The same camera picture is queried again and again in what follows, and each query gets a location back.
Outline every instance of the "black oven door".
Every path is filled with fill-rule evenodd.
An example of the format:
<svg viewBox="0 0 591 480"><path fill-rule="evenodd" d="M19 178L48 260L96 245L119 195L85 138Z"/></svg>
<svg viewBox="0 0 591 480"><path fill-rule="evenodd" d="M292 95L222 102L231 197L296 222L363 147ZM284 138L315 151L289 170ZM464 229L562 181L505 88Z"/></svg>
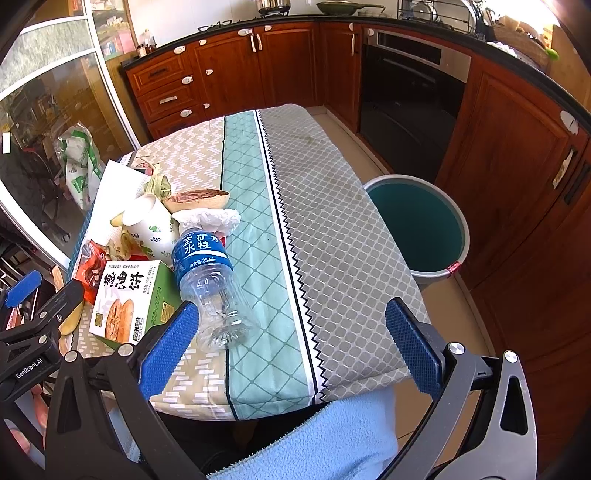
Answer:
<svg viewBox="0 0 591 480"><path fill-rule="evenodd" d="M434 182L464 83L396 52L363 48L361 134L395 173Z"/></svg>

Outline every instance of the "tile floor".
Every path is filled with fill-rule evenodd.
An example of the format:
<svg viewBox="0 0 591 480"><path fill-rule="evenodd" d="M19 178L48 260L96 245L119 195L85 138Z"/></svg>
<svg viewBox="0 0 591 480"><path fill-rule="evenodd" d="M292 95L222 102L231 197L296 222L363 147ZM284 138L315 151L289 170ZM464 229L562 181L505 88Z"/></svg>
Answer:
<svg viewBox="0 0 591 480"><path fill-rule="evenodd" d="M310 111L362 183L383 175L380 168L330 115L319 112L322 112L322 109ZM455 278L430 285L423 291L423 299L432 324L445 340L461 342L472 353L493 354L489 351L470 304ZM431 398L420 393L412 380L405 380L394 388L397 395L396 434L399 447L402 447L423 418L431 404ZM452 437L439 458L439 463L453 458L457 452L477 402L478 392L470 393Z"/></svg>

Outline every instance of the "zigzag stripe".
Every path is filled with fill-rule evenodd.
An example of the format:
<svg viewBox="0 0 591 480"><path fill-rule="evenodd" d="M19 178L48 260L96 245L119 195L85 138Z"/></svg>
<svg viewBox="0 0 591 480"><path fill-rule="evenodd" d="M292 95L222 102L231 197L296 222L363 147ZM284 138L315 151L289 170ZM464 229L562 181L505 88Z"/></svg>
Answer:
<svg viewBox="0 0 591 480"><path fill-rule="evenodd" d="M316 395L318 397L318 395L320 395L320 399L322 399L323 397L323 393L322 390L325 388L326 386L326 381L327 378L325 376L325 372L326 372L326 368L324 368L322 366L322 359L320 357L320 355L322 354L320 349L318 348L318 341L316 340L316 336L317 333L313 330L314 328L314 323L312 323L312 316L310 314L310 307L308 306L308 302L309 299L306 296L306 292L304 291L304 283L302 281L302 273L301 273L301 269L300 269L300 261L296 258L296 247L293 244L293 237L291 235L291 231L292 228L289 227L289 224L287 222L287 216L285 215L285 209L284 209L284 200L283 200L283 195L282 195L282 188L279 186L279 180L277 179L277 173L275 171L275 160L273 158L273 153L271 151L270 148L268 148L269 146L269 138L268 138L268 134L267 134L267 130L265 129L265 125L263 124L262 118L261 118L261 114L260 111L256 111L256 115L258 118L258 123L259 123L259 127L261 129L262 135L263 135L263 140L265 143L265 146L267 147L267 151L268 151L268 164L269 164L269 169L272 172L272 177L271 177L271 185L273 190L275 190L275 194L277 197L277 206L278 209L280 211L280 218L278 219L280 221L281 224L281 229L282 231L285 233L285 239L287 240L287 246L288 246L288 250L290 253L290 257L291 260L293 262L293 265L295 267L295 271L293 271L294 277L297 280L297 290L300 292L300 298L303 301L302 306L304 307L304 316L305 316L305 323L308 326L308 330L311 333L311 339L310 342L312 343L312 345L309 345L312 347L312 349L314 350L314 357L317 361L317 365L310 365L310 368L312 370L312 374L315 375L316 372L315 370L320 370L319 376L321 379L321 384L318 388L318 394ZM304 339L307 343L308 342L308 336L304 333Z"/></svg>

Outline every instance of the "countertop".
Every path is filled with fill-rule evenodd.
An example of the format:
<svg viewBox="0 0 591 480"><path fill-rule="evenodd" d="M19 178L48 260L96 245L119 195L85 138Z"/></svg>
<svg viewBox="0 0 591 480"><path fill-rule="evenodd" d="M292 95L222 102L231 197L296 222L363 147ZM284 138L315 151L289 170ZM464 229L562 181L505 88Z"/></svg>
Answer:
<svg viewBox="0 0 591 480"><path fill-rule="evenodd" d="M478 40L475 37L448 30L447 28L437 27L435 25L428 25L409 20L399 20L397 18L385 17L357 17L357 16L335 16L335 15L287 15L267 18L255 18L252 20L232 23L227 26L213 28L204 32L198 32L187 37L180 38L171 43L167 43L146 55L142 58L129 59L121 64L124 71L137 67L142 63L156 58L159 54L174 50L180 45L187 45L189 43L201 40L202 38L212 37L221 33L231 32L240 28L254 28L262 25L273 25L279 23L294 23L294 22L310 22L310 21L330 21L330 22L354 22L371 25L384 25L390 27L397 27L403 30L419 32L424 35L429 35L434 38L455 43L464 48L472 50L490 61L500 64L504 68L514 72L520 77L524 78L531 84L542 90L548 97L552 98L557 104L568 110L579 122L587 132L591 133L591 113L588 112L575 98L573 98L566 90L564 90L558 83L552 80L538 69L528 65L527 63L515 58L508 53L496 48L492 45Z"/></svg>

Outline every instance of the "green frying pan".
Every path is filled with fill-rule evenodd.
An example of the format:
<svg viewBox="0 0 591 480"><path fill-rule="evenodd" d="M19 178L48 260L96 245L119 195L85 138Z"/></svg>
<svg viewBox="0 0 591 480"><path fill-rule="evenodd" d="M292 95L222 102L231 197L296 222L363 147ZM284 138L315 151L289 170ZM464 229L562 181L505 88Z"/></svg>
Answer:
<svg viewBox="0 0 591 480"><path fill-rule="evenodd" d="M382 12L386 10L383 5L357 4L346 0L327 0L317 3L316 6L324 15L353 15L357 10L365 7L381 8Z"/></svg>

